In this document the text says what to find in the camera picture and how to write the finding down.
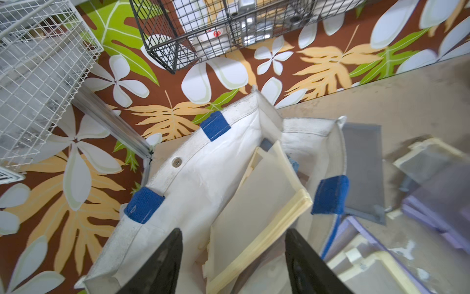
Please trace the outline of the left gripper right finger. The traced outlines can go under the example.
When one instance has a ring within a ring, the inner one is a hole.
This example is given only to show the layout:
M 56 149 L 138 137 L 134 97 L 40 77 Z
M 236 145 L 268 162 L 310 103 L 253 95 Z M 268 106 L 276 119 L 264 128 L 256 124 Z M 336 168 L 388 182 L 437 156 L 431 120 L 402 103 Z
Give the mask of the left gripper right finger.
M 285 235 L 285 257 L 294 294 L 352 294 L 295 229 Z

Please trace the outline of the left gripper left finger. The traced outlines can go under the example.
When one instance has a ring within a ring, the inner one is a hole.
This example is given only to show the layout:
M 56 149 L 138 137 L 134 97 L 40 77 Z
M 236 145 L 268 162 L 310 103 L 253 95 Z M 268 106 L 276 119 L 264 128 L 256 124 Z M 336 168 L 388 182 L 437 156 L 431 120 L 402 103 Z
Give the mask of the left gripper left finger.
M 175 228 L 118 294 L 174 294 L 183 253 L 182 232 Z

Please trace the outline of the cream mesh pouch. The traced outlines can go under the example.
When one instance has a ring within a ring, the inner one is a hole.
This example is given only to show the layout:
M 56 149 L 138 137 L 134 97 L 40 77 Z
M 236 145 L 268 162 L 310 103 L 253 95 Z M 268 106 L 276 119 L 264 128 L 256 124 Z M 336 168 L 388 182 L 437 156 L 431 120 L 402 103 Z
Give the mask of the cream mesh pouch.
M 257 147 L 234 196 L 211 225 L 206 292 L 222 291 L 312 205 L 281 143 L 268 151 Z
M 339 225 L 325 261 L 355 294 L 431 292 L 352 216 Z

